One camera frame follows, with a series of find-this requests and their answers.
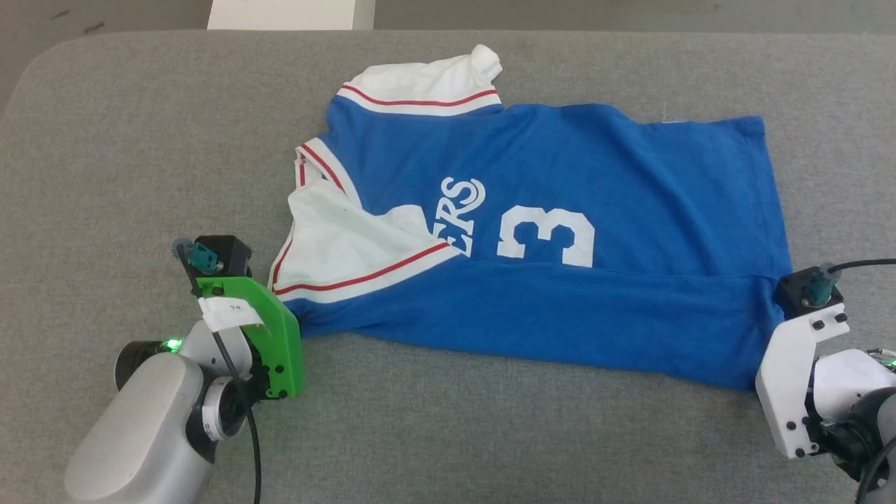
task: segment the gray table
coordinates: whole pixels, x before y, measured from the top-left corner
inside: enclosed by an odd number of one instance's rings
[[[507,103],[602,101],[641,121],[762,114],[794,264],[893,256],[896,39],[551,32],[170,32],[66,43],[0,124],[0,502],[58,502],[133,339],[197,319],[178,236],[235,233],[267,274],[293,147],[368,65],[485,43]],[[853,332],[896,346],[896,271],[844,275]],[[827,457],[777,454],[753,395],[659,375],[305,345],[308,388],[259,413],[264,502],[849,502]],[[207,502],[251,501],[248,436]]]

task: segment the black cable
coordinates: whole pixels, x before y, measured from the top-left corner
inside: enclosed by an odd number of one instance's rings
[[[828,268],[828,271],[833,273],[839,270],[845,270],[849,268],[858,268],[859,266],[878,266],[878,265],[896,265],[896,257],[888,258],[888,259],[865,259],[864,261],[850,261],[848,263],[840,263],[838,265],[833,265]]]
[[[254,415],[252,415],[252,404],[249,402],[249,396],[246,393],[243,379],[239,377],[237,367],[233,365],[233,360],[230,359],[230,354],[227,352],[227,348],[225,348],[224,342],[221,341],[221,336],[217,331],[211,333],[211,336],[215,338],[215,344],[218,345],[218,350],[220,350],[221,352],[221,357],[224,358],[224,363],[227,364],[227,369],[228,371],[230,371],[230,376],[233,377],[233,384],[237,387],[237,395],[239,396],[239,401],[246,409],[246,419],[249,421],[249,433],[252,434],[252,452],[255,458],[254,504],[260,504],[262,501],[262,449],[260,443],[258,442],[258,427],[255,426],[255,417]]]
[[[858,492],[856,493],[856,504],[864,504],[865,497],[868,496],[868,489],[871,488],[871,482],[877,477],[877,470],[883,464],[883,460],[896,448],[896,438],[890,439],[890,442],[881,448],[877,456],[868,465],[868,470],[862,476],[862,481],[858,484]],[[894,477],[896,467],[890,468],[890,477]]]

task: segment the green plastic part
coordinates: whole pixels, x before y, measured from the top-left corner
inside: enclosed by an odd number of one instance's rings
[[[271,388],[266,395],[271,399],[298,396],[305,388],[305,368],[296,316],[273,292],[247,276],[199,276],[196,282],[204,298],[240,298],[255,308],[264,325],[242,329],[269,370]]]

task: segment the white paper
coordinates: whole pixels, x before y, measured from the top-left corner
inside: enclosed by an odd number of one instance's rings
[[[202,319],[213,333],[231,327],[264,324],[262,318],[246,300],[214,297],[199,299]]]

